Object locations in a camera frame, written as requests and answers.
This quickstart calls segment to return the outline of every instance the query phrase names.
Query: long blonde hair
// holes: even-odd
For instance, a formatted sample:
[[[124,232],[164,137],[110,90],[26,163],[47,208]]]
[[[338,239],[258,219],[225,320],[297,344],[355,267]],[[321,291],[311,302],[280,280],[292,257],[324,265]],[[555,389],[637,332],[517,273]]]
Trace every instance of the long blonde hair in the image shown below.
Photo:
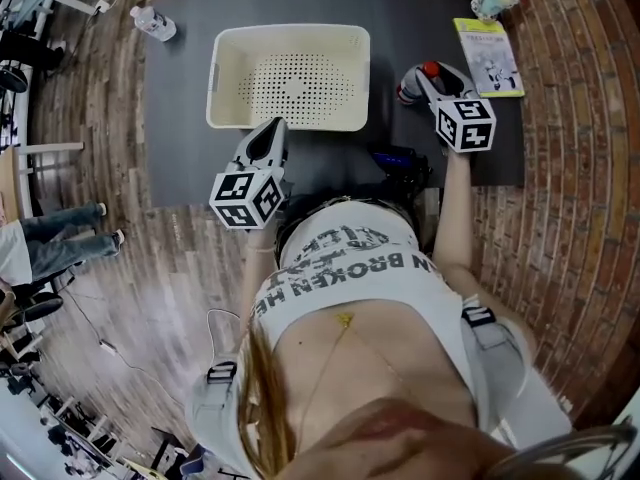
[[[238,404],[240,440],[252,466],[263,478],[271,480],[293,459],[294,436],[287,425],[280,364],[260,325],[249,325],[247,352]],[[259,400],[259,407],[251,400]],[[257,451],[247,429],[256,421]]]

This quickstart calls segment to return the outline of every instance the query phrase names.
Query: wooden floor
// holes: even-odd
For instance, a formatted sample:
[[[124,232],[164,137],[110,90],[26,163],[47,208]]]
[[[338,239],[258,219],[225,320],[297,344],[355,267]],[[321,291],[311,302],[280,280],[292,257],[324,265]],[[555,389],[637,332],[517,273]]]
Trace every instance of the wooden floor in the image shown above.
[[[152,425],[193,444],[182,407],[143,373],[100,349],[78,306],[100,339],[183,401],[211,360],[207,310],[237,308],[242,236],[224,232],[204,207],[150,207],[144,40],[129,17],[136,1],[120,0],[92,21],[75,62],[33,93],[31,141],[86,145],[81,154],[43,159],[37,195],[64,207],[105,202],[109,214],[103,229],[122,228],[127,236],[119,257],[83,267],[63,293],[67,304],[48,322],[39,373],[53,392],[74,395],[107,414],[137,450],[154,454],[159,443]],[[84,23],[85,15],[59,8],[50,35],[66,39],[73,49]],[[231,346],[234,319],[221,314],[210,319],[217,347]]]
[[[131,365],[156,376],[182,401],[211,359],[207,309],[237,310],[243,239],[226,233],[203,207],[150,206],[143,38],[128,15],[138,1],[119,0],[92,21],[75,61],[35,88],[30,140],[84,141],[86,150],[79,155],[44,159],[36,192],[64,207],[89,199],[104,201],[110,208],[105,230],[122,227],[128,238],[118,258],[85,267],[69,287],[64,310],[48,322],[40,372],[52,391],[63,398],[73,394],[107,414],[137,450],[153,454],[159,443],[153,440],[152,425],[172,430],[192,444],[182,408],[143,373],[101,350],[79,308],[100,339],[112,343]],[[520,23],[512,37],[529,94],[523,106],[527,181],[524,190],[480,190],[476,198],[477,270],[485,285],[534,324],[541,343],[538,364],[554,389],[573,402],[572,417],[589,400],[599,400],[594,395],[602,391],[599,387],[606,384],[608,372],[616,371],[613,366],[626,350],[640,306],[635,302],[640,300],[640,275],[633,274],[640,273],[640,266],[633,266],[640,239],[637,233],[627,237],[626,231],[637,230],[640,220],[635,185],[627,187],[627,180],[637,179],[631,173],[640,170],[627,171],[625,156],[628,142],[630,151],[636,151],[633,165],[640,158],[640,135],[634,132],[640,125],[632,111],[640,98],[633,77],[625,75],[631,68],[623,69],[635,57],[640,66],[640,36],[632,20],[625,19],[629,11],[624,1],[577,1],[579,8],[574,0],[531,0],[532,5],[512,11],[514,22]],[[619,12],[623,7],[626,14]],[[553,20],[547,9],[554,11]],[[538,30],[539,22],[546,24],[544,33]],[[85,17],[60,8],[51,24],[51,36],[66,39],[73,49],[83,36]],[[618,25],[624,31],[618,35],[628,45],[620,38],[606,41],[602,30],[613,34]],[[554,27],[561,49],[557,40],[552,41]],[[608,71],[594,63],[594,52]],[[557,69],[545,67],[550,56]],[[615,57],[616,69],[609,56]],[[569,68],[576,73],[567,74]],[[599,70],[605,73],[602,80]],[[617,83],[629,105],[627,127],[622,126],[621,104],[614,97],[620,92]],[[591,115],[597,140],[589,135]],[[611,127],[604,130],[607,119]],[[580,139],[578,146],[573,143],[576,137],[586,140]],[[598,146],[601,151],[596,154],[591,143],[606,147]],[[624,221],[627,194],[629,216]],[[607,222],[613,231],[605,235]],[[624,303],[616,302],[623,292]],[[235,321],[219,314],[211,320],[217,346],[230,346]],[[592,349],[598,353],[591,354]],[[618,369],[615,379],[628,377],[627,366]],[[619,382],[612,380],[614,389]],[[637,387],[631,384],[630,393]],[[616,407],[624,403],[621,398]],[[616,407],[607,415],[617,414]]]

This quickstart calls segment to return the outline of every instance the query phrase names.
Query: perforated basket bottom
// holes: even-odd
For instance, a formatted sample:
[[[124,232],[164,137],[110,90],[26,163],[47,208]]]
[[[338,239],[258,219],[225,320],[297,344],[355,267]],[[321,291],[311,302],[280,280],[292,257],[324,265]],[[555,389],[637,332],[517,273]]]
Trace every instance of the perforated basket bottom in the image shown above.
[[[269,55],[238,86],[254,119],[284,117],[289,125],[326,128],[355,96],[348,74],[326,55]]]

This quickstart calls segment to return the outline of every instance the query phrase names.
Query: gold necklace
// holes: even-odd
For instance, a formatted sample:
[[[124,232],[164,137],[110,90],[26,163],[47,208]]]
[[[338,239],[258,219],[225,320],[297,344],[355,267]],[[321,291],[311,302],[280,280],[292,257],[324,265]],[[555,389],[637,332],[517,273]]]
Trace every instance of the gold necklace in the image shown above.
[[[300,419],[300,423],[298,425],[298,432],[296,433],[298,438],[297,438],[297,442],[296,442],[296,450],[295,450],[294,456],[298,455],[298,453],[300,451],[300,444],[302,443],[302,434],[304,432],[304,422],[305,422],[305,420],[307,418],[307,414],[309,412],[309,409],[311,408],[311,403],[313,402],[313,399],[315,398],[316,391],[318,391],[318,388],[320,387],[320,382],[322,381],[322,378],[324,377],[324,374],[326,373],[327,368],[329,367],[329,361],[333,357],[333,354],[336,351],[336,348],[338,348],[338,344],[340,343],[340,341],[342,341],[342,338],[344,337],[344,335],[347,333],[347,330],[349,330],[349,329],[351,329],[353,334],[360,340],[360,342],[365,347],[367,347],[369,350],[371,350],[378,358],[380,358],[382,360],[382,362],[384,362],[384,364],[386,365],[387,369],[400,382],[400,385],[402,386],[403,390],[411,398],[413,398],[413,400],[416,403],[416,405],[418,407],[422,406],[422,404],[420,403],[420,399],[415,395],[415,393],[413,393],[413,391],[411,391],[411,389],[407,386],[407,384],[404,381],[404,379],[400,376],[400,374],[396,371],[396,369],[391,365],[391,363],[389,363],[389,361],[387,361],[387,358],[384,357],[384,355],[382,355],[379,350],[377,350],[375,347],[373,347],[371,344],[369,344],[369,342],[367,340],[365,340],[362,336],[360,336],[358,331],[356,331],[355,329],[353,329],[351,327],[351,322],[353,321],[353,318],[354,318],[355,315],[353,313],[338,313],[335,316],[336,316],[336,319],[338,320],[338,322],[340,323],[340,325],[342,325],[342,331],[340,332],[340,334],[336,338],[336,341],[334,342],[333,346],[331,347],[331,350],[329,351],[329,355],[325,359],[325,361],[324,361],[324,363],[322,365],[322,368],[320,369],[320,373],[318,374],[318,378],[316,380],[316,383],[314,384],[313,389],[311,390],[311,395],[309,395],[309,400],[307,401],[307,404],[305,405],[304,411],[302,412],[302,418]]]

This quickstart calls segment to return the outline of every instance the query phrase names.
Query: white crop top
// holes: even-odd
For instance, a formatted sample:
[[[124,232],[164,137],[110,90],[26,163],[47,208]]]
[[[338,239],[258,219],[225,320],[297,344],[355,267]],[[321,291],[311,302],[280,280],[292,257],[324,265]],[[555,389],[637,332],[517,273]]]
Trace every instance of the white crop top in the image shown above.
[[[474,399],[479,429],[494,430],[524,386],[531,358],[522,332],[479,307],[477,298],[463,302],[396,213],[354,201],[330,206],[296,228],[281,259],[282,269],[263,283],[253,307],[273,348],[287,327],[313,311],[391,300],[414,308],[431,327]],[[243,347],[219,356],[196,382],[186,417],[202,446],[259,478],[238,432],[243,375]]]

